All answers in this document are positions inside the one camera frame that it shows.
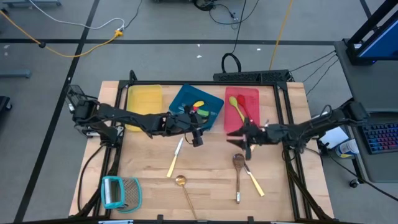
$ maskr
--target yellow spoon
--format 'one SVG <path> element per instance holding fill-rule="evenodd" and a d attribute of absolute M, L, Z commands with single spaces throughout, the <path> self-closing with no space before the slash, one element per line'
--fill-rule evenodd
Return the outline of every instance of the yellow spoon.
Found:
<path fill-rule="evenodd" d="M 229 103 L 230 103 L 230 105 L 232 105 L 233 107 L 236 108 L 236 110 L 238 111 L 240 117 L 242 118 L 242 121 L 244 122 L 244 116 L 243 116 L 241 110 L 239 110 L 238 101 L 237 101 L 237 99 L 235 98 L 235 96 L 230 96 L 230 97 L 229 97 Z"/>

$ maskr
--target desk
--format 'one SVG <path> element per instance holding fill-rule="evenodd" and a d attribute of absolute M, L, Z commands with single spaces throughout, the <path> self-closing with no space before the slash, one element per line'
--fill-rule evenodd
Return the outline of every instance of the desk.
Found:
<path fill-rule="evenodd" d="M 103 82 L 99 93 L 100 102 L 114 105 L 117 87 L 118 82 Z M 163 111 L 168 110 L 169 104 L 180 87 L 178 85 L 162 86 Z M 224 99 L 226 86 L 196 87 Z M 310 119 L 303 84 L 288 83 L 288 87 L 295 122 Z M 273 88 L 268 86 L 249 86 L 249 88 L 259 89 L 261 122 L 269 119 L 270 123 L 278 123 Z M 293 221 L 287 173 L 285 163 L 281 158 L 281 144 L 257 147 L 252 160 L 248 161 L 248 166 L 261 185 L 265 196 L 258 196 L 250 177 L 242 171 L 241 203 L 236 204 L 236 171 L 231 160 L 234 154 L 242 153 L 242 151 L 225 141 L 223 122 L 222 109 L 211 131 L 204 133 L 202 146 L 193 148 L 186 142 L 183 143 L 171 179 L 166 178 L 166 173 L 181 136 L 169 138 L 156 136 L 151 140 L 144 133 L 126 131 L 118 175 L 139 179 L 143 193 L 142 207 L 129 214 L 113 211 L 111 218 L 154 220 L 158 214 L 163 214 L 165 220 L 193 220 L 182 189 L 174 183 L 174 178 L 182 174 L 188 179 L 186 188 L 199 219 L 247 220 L 248 216 L 253 216 L 255 221 Z M 88 140 L 82 166 L 98 148 L 99 143 L 98 138 Z M 316 149 L 315 142 L 310 142 L 308 146 Z M 103 156 L 104 151 L 101 151 L 86 169 L 81 192 L 82 205 L 87 202 L 98 186 Z M 319 156 L 308 152 L 302 154 L 302 165 L 308 191 L 321 208 L 332 217 L 333 211 Z M 70 214 L 77 212 L 76 195 L 77 185 Z M 300 214 L 304 217 L 302 207 L 300 203 Z"/>
<path fill-rule="evenodd" d="M 367 112 L 398 111 L 398 98 L 395 97 L 398 62 L 380 61 L 371 66 L 352 66 L 346 54 L 345 43 L 335 42 L 335 49 L 354 100 L 361 102 Z M 397 120 L 396 113 L 374 113 L 371 114 L 369 122 Z M 366 140 L 360 135 L 358 128 L 352 130 L 352 136 L 356 139 L 361 155 L 356 156 L 356 160 L 365 168 L 360 169 L 361 166 L 354 164 L 357 168 L 356 173 L 358 175 L 366 173 L 372 182 L 398 182 L 398 172 L 396 172 L 398 153 L 370 155 L 364 144 Z"/>

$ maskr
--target white container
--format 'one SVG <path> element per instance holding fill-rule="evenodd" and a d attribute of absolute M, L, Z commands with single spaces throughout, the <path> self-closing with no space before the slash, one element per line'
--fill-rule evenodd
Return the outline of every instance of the white container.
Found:
<path fill-rule="evenodd" d="M 339 146 L 336 147 L 336 154 L 341 158 L 347 158 L 349 156 L 358 154 L 358 146 L 356 145 L 355 139 L 351 139 L 344 143 L 341 143 Z"/>

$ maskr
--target yellow cable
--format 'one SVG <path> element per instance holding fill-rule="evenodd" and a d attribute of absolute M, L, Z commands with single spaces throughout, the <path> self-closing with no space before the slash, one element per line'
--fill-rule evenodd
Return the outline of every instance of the yellow cable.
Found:
<path fill-rule="evenodd" d="M 286 11 L 286 15 L 285 15 L 284 22 L 282 23 L 282 27 L 280 28 L 279 35 L 278 35 L 278 39 L 276 40 L 274 52 L 272 53 L 271 63 L 269 64 L 269 70 L 271 70 L 271 68 L 272 68 L 272 63 L 274 62 L 274 57 L 275 57 L 275 54 L 276 54 L 276 49 L 278 48 L 280 38 L 282 37 L 282 33 L 283 33 L 283 31 L 284 31 L 284 27 L 285 27 L 287 18 L 288 18 L 289 13 L 290 13 L 290 9 L 292 8 L 292 4 L 293 4 L 293 0 L 290 0 L 289 6 L 288 6 L 287 11 Z"/>
<path fill-rule="evenodd" d="M 39 44 L 39 45 L 41 44 L 40 41 L 36 40 L 36 39 L 33 38 L 31 35 L 29 35 L 26 31 L 24 31 L 22 28 L 20 28 L 20 27 L 19 27 L 14 21 L 12 21 L 4 12 L 0 11 L 0 13 L 1 13 L 12 25 L 14 25 L 16 28 L 18 28 L 21 32 L 23 32 L 26 36 L 28 36 L 28 37 L 29 37 L 31 40 L 33 40 L 36 44 Z M 80 55 L 64 55 L 64 54 L 61 54 L 60 52 L 57 52 L 57 51 L 54 50 L 54 49 L 51 49 L 50 47 L 45 47 L 45 48 L 46 48 L 47 50 L 49 50 L 49 51 L 51 51 L 51 52 L 53 52 L 53 53 L 59 55 L 59 56 L 66 57 L 66 58 L 75 58 L 75 57 L 81 57 L 81 56 L 83 56 L 83 55 L 86 55 L 86 54 L 92 52 L 94 49 L 96 49 L 96 48 L 98 48 L 98 47 L 101 47 L 101 46 L 104 46 L 104 45 L 106 45 L 106 44 L 112 42 L 114 39 L 116 39 L 116 38 L 118 38 L 118 37 L 121 37 L 121 36 L 123 36 L 123 33 L 122 33 L 120 30 L 116 30 L 114 36 L 113 36 L 110 40 L 108 40 L 108 41 L 106 41 L 106 42 L 104 42 L 104 43 L 102 43 L 102 44 L 98 44 L 97 46 L 93 47 L 92 49 L 89 49 L 87 52 L 82 53 L 82 54 L 80 54 Z"/>

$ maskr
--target red tray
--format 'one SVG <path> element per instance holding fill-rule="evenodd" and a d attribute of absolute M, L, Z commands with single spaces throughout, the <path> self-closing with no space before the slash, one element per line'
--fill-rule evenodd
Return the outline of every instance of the red tray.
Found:
<path fill-rule="evenodd" d="M 259 102 L 259 90 L 256 88 L 240 88 L 240 87 L 227 87 L 225 89 L 225 116 L 224 116 L 224 130 L 227 133 L 231 131 L 238 130 L 242 125 L 242 119 L 239 116 L 238 111 L 236 111 L 235 107 L 233 107 L 229 103 L 229 97 L 238 95 L 243 95 L 246 108 L 248 109 L 248 113 L 250 114 L 251 119 L 257 124 L 260 125 L 260 102 Z M 238 104 L 238 107 L 242 114 L 247 117 L 247 114 L 244 108 Z"/>

